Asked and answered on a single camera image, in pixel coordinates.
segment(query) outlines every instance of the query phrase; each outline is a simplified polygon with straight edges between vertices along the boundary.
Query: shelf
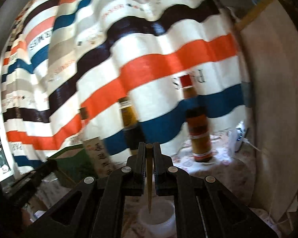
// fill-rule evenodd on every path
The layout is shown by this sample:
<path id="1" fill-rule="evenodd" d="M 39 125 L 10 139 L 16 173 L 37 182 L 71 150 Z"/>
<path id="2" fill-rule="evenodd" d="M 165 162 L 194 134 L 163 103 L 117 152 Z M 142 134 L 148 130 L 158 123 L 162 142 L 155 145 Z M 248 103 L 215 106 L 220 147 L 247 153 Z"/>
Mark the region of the shelf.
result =
<path id="1" fill-rule="evenodd" d="M 0 182 L 7 179 L 7 178 L 9 178 L 12 175 L 13 175 L 13 172 L 11 170 L 4 173 L 4 174 L 2 174 L 2 175 L 0 175 Z"/>

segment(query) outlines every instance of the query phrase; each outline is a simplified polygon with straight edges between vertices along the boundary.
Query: red bottle cap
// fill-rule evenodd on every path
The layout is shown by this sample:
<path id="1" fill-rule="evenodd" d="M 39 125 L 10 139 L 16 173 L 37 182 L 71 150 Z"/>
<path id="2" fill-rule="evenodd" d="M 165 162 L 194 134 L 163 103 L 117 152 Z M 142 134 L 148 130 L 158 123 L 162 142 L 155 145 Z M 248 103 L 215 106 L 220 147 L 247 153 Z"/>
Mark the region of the red bottle cap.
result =
<path id="1" fill-rule="evenodd" d="M 180 77 L 182 87 L 192 86 L 190 75 L 184 75 Z"/>

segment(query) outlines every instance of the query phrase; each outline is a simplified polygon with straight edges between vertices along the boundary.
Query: wooden stick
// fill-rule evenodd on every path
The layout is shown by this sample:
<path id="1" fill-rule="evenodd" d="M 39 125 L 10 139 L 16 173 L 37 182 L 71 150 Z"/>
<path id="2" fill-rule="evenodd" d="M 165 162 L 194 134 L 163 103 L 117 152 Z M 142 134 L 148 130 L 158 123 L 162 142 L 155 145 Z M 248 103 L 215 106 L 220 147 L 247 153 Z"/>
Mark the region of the wooden stick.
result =
<path id="1" fill-rule="evenodd" d="M 153 169 L 153 145 L 146 144 L 147 200 L 148 200 L 149 213 L 151 213 L 151 201 L 152 201 L 152 169 Z"/>

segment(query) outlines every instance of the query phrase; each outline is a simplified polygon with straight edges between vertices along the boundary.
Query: brown bottle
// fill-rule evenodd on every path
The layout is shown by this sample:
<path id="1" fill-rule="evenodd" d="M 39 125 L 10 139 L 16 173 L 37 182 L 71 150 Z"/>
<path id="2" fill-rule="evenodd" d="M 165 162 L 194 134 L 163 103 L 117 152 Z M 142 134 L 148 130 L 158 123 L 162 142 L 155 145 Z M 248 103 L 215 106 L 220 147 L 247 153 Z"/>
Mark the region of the brown bottle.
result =
<path id="1" fill-rule="evenodd" d="M 184 99 L 190 105 L 186 110 L 186 121 L 192 142 L 194 159 L 196 162 L 208 162 L 212 158 L 212 153 L 206 108 L 198 105 L 197 93 L 190 76 L 182 76 L 180 81 Z"/>
<path id="2" fill-rule="evenodd" d="M 138 152 L 139 142 L 145 142 L 145 136 L 138 122 L 136 112 L 131 104 L 129 97 L 123 97 L 118 100 L 120 111 L 124 122 L 124 135 L 127 146 L 131 154 L 136 155 Z"/>

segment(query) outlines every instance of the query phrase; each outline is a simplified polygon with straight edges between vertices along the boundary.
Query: tablecloth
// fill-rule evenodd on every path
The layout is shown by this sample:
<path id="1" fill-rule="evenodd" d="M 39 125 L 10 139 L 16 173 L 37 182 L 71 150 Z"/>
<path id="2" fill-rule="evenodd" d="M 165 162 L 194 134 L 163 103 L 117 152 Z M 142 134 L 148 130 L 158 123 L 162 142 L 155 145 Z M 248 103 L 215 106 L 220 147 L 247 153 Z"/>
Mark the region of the tablecloth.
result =
<path id="1" fill-rule="evenodd" d="M 191 141 L 187 140 L 183 148 L 172 157 L 173 164 L 192 176 L 214 176 L 245 205 L 250 203 L 256 176 L 254 149 L 243 143 L 234 157 L 228 155 L 229 131 L 211 135 L 213 158 L 208 163 L 194 161 Z"/>

